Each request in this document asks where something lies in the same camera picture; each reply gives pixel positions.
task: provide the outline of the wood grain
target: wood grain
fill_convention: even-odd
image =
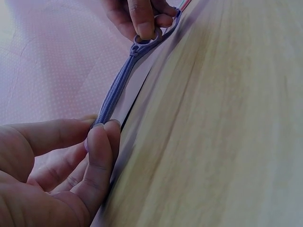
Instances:
[[[106,225],[303,226],[302,9],[192,0],[125,126]]]

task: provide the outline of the fingernail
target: fingernail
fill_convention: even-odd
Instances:
[[[91,114],[91,115],[86,115],[84,117],[79,118],[80,121],[83,122],[94,122],[95,119],[97,118],[97,114]]]
[[[84,148],[86,149],[86,152],[89,152],[89,146],[87,145],[87,138],[84,141]]]
[[[142,39],[151,39],[154,33],[154,27],[151,22],[144,22],[141,24],[138,24],[138,35]]]
[[[120,121],[118,121],[117,119],[111,119],[109,121],[116,122],[119,125],[119,128],[121,129],[121,123],[120,123]]]
[[[102,128],[104,128],[104,124],[102,124],[102,123],[98,123],[98,124],[95,124],[94,126],[93,126],[93,128],[96,128],[96,127],[102,127]]]

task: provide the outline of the finger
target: finger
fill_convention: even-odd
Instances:
[[[0,170],[26,183],[34,157],[82,142],[96,116],[0,127]]]
[[[124,10],[121,2],[119,0],[102,0],[101,2],[108,19],[123,36],[132,41],[136,35],[136,31],[130,16]]]
[[[173,18],[166,14],[160,14],[155,17],[155,23],[158,27],[170,27],[173,22]]]
[[[95,119],[96,116],[93,115],[81,120],[59,119],[9,126],[22,134],[34,155],[39,156],[55,149],[81,143],[85,140],[89,127]]]
[[[151,0],[151,4],[157,11],[170,17],[174,17],[177,14],[177,11],[165,0]]]
[[[51,191],[51,194],[63,192],[63,191],[69,191],[78,183],[80,183],[83,180],[86,167],[89,164],[88,157],[89,156],[87,154],[86,157],[74,169],[74,171],[61,184],[59,184]]]
[[[70,148],[64,155],[52,160],[51,163],[43,166],[39,171],[32,173],[27,183],[31,185],[38,183],[45,192],[49,192],[71,174],[86,154],[84,143]]]
[[[84,175],[83,181],[71,189],[87,207],[91,218],[93,218],[99,209],[102,201],[107,195],[109,187],[109,179],[113,166],[113,141],[112,145],[109,141],[111,131],[120,134],[119,127],[113,127],[108,123],[106,128],[103,125],[96,126],[89,132],[88,148],[89,148],[89,166]]]
[[[108,140],[110,143],[110,147],[113,153],[113,165],[118,158],[119,146],[120,146],[120,122],[117,120],[110,120],[108,123],[104,125],[105,131],[107,131]],[[62,182],[58,185],[52,193],[69,191],[74,186],[76,186],[79,182],[82,181],[86,167],[88,165],[88,156],[83,159],[80,164],[76,167],[76,169]]]
[[[152,39],[155,23],[150,0],[128,0],[128,7],[137,34],[143,40]]]
[[[118,120],[112,119],[104,125],[104,129],[107,132],[108,140],[113,153],[114,167],[118,158],[120,148],[121,123]]]

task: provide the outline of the polka dot background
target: polka dot background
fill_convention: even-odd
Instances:
[[[0,124],[97,114],[131,45],[100,0],[0,0],[0,15]]]

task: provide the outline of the zipper teeth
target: zipper teeth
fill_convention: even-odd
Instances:
[[[123,67],[117,74],[117,76],[114,79],[114,82],[112,83],[104,102],[101,106],[100,112],[98,114],[98,118],[93,123],[92,127],[97,123],[106,123],[110,120],[110,117],[112,116],[116,104],[126,86],[126,83],[128,81],[129,76],[131,75],[131,72],[133,70],[134,65],[149,51],[157,47],[159,44],[164,42],[166,39],[170,37],[170,35],[174,32],[175,28],[177,27],[179,20],[180,20],[181,11],[179,11],[179,16],[176,18],[176,23],[173,26],[171,30],[169,30],[167,33],[165,33],[162,36],[162,39],[160,41],[154,41],[150,43],[150,45],[139,47],[138,52],[135,56],[130,55],[126,62],[124,63]]]

